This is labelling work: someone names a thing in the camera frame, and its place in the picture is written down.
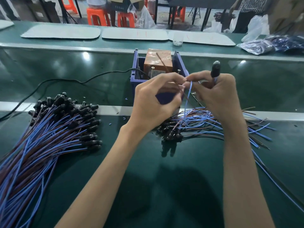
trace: orange plastic stool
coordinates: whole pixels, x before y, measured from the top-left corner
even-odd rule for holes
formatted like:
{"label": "orange plastic stool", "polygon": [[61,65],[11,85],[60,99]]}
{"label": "orange plastic stool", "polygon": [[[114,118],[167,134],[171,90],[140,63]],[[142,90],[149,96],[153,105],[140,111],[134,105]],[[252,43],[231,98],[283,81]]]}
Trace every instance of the orange plastic stool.
{"label": "orange plastic stool", "polygon": [[129,19],[129,26],[130,28],[135,28],[135,16],[132,13],[122,13],[118,12],[117,14],[117,24],[118,27],[128,27],[127,26],[127,19]]}
{"label": "orange plastic stool", "polygon": [[[148,0],[145,0],[145,6],[146,6],[146,8],[148,8]],[[150,13],[150,15],[151,15],[152,19],[154,20],[154,14]]]}
{"label": "orange plastic stool", "polygon": [[175,18],[179,18],[181,19],[181,22],[184,22],[185,21],[185,15],[186,15],[186,7],[183,7],[180,11],[180,15],[177,16],[177,9],[176,9],[176,12],[175,12],[175,15],[174,15],[174,20]]}
{"label": "orange plastic stool", "polygon": [[87,15],[89,25],[111,26],[108,12],[105,10],[87,8]]}
{"label": "orange plastic stool", "polygon": [[62,3],[63,3],[63,5],[64,5],[64,8],[65,8],[66,10],[72,10],[74,13],[78,14],[77,9],[76,9],[76,7],[75,7],[75,5],[74,5],[73,0],[68,0],[68,1],[69,1],[69,4],[66,5],[66,4],[63,2],[63,0],[62,0]]}

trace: blue plastic box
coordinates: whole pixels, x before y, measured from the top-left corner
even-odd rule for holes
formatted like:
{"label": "blue plastic box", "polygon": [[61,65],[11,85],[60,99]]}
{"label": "blue plastic box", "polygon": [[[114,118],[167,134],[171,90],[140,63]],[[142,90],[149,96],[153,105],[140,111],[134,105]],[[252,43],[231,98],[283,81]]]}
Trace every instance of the blue plastic box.
{"label": "blue plastic box", "polygon": [[[138,50],[136,49],[134,51],[134,60],[133,60],[133,66],[132,68],[138,68],[143,71],[143,64],[145,62],[145,57],[139,57],[138,56]],[[180,71],[180,75],[186,77],[189,75],[188,70],[185,68],[185,65],[183,63],[183,60],[180,57],[180,54],[175,51],[174,55],[172,56],[172,66],[173,72],[177,72],[177,70]],[[131,73],[131,85],[132,85],[132,92],[133,92],[133,99],[135,96],[135,87],[139,85],[140,83],[143,83],[147,80],[142,80],[139,78],[139,73],[137,70],[133,70]],[[160,93],[156,95],[156,98],[158,99],[159,103],[161,104],[167,104],[172,101],[173,97],[175,96],[174,93]]]}

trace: transparent plastic cup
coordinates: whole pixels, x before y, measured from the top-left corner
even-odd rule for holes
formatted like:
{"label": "transparent plastic cup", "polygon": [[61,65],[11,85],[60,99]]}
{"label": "transparent plastic cup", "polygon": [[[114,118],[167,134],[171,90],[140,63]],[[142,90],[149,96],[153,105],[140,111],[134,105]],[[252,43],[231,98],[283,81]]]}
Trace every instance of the transparent plastic cup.
{"label": "transparent plastic cup", "polygon": [[174,32],[173,45],[182,46],[183,42],[184,42],[184,32],[181,31]]}

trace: dark trousers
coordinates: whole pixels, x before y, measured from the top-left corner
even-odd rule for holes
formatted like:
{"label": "dark trousers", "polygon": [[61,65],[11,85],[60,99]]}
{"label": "dark trousers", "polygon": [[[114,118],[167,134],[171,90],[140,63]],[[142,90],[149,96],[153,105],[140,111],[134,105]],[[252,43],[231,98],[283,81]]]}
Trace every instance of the dark trousers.
{"label": "dark trousers", "polygon": [[255,11],[239,13],[237,24],[233,33],[247,33],[250,20],[257,15]]}
{"label": "dark trousers", "polygon": [[0,0],[0,5],[2,6],[2,8],[4,9],[6,16],[11,19],[12,21],[17,21],[18,18],[14,15],[13,10],[11,9],[11,7],[9,6],[7,0]]}

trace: person in striped shirt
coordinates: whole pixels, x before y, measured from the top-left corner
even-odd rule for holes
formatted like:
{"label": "person in striped shirt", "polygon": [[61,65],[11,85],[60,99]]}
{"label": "person in striped shirt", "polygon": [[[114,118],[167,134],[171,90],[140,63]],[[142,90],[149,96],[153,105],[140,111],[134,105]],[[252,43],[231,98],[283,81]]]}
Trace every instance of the person in striped shirt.
{"label": "person in striped shirt", "polygon": [[[233,6],[230,8],[229,15],[232,14],[240,1],[241,0],[235,1]],[[250,20],[255,15],[264,15],[267,1],[268,0],[242,0],[239,7],[239,17],[233,33],[247,33]]]}

